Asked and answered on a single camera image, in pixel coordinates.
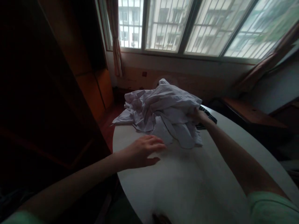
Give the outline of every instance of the hand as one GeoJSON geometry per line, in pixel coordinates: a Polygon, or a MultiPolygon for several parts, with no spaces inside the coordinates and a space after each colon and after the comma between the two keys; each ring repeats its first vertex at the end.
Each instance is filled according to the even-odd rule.
{"type": "Polygon", "coordinates": [[[205,124],[206,122],[211,122],[211,119],[208,117],[208,115],[202,110],[198,110],[197,108],[194,108],[194,113],[189,114],[189,117],[192,117],[196,122],[202,124],[205,124]]]}
{"type": "Polygon", "coordinates": [[[164,149],[166,149],[166,145],[157,136],[142,136],[127,148],[118,152],[122,162],[122,170],[155,165],[160,159],[158,157],[149,159],[148,156],[164,149]]]}

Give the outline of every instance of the shirt sleeve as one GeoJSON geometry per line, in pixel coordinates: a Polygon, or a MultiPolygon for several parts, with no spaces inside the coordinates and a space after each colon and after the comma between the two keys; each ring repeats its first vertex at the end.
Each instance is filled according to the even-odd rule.
{"type": "Polygon", "coordinates": [[[2,222],[2,224],[44,224],[44,222],[29,212],[19,211],[13,213],[7,220],[2,222]]]}
{"type": "Polygon", "coordinates": [[[299,223],[299,209],[288,199],[271,192],[248,195],[251,220],[260,223],[299,223]]]}

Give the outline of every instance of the brown curtain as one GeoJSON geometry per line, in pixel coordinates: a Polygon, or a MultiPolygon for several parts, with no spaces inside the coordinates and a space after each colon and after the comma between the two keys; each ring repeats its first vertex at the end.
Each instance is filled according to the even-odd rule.
{"type": "Polygon", "coordinates": [[[121,62],[121,48],[118,41],[118,0],[106,0],[108,19],[112,34],[114,71],[118,77],[123,77],[124,69],[121,62]]]}
{"type": "Polygon", "coordinates": [[[299,38],[299,21],[282,37],[275,50],[256,64],[244,77],[235,83],[242,92],[250,91],[264,73],[273,68],[292,48],[299,38]]]}

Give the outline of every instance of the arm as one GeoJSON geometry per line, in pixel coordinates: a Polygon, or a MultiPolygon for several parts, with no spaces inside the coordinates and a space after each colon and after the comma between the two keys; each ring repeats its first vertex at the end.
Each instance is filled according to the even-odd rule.
{"type": "Polygon", "coordinates": [[[114,153],[49,186],[26,201],[18,210],[26,210],[45,221],[53,221],[84,193],[112,174],[125,169],[156,164],[160,159],[147,158],[153,152],[165,149],[162,140],[146,135],[124,150],[114,153]]]}
{"type": "Polygon", "coordinates": [[[203,111],[196,109],[192,117],[206,127],[246,195],[254,191],[269,191],[288,198],[264,168],[203,111]]]}

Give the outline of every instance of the dark striped fabric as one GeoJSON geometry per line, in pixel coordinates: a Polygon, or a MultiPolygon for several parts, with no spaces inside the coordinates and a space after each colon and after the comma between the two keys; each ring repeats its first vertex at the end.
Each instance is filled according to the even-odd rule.
{"type": "MultiPolygon", "coordinates": [[[[206,110],[205,108],[203,108],[202,106],[199,107],[199,110],[202,110],[203,112],[205,112],[205,113],[208,115],[208,117],[209,117],[215,124],[217,124],[217,120],[216,120],[216,118],[214,118],[214,117],[210,114],[209,111],[207,111],[207,110],[206,110]]],[[[203,126],[202,123],[199,123],[198,125],[196,125],[196,129],[197,129],[197,130],[204,130],[204,129],[206,129],[206,128],[205,128],[205,126],[203,126]]]]}

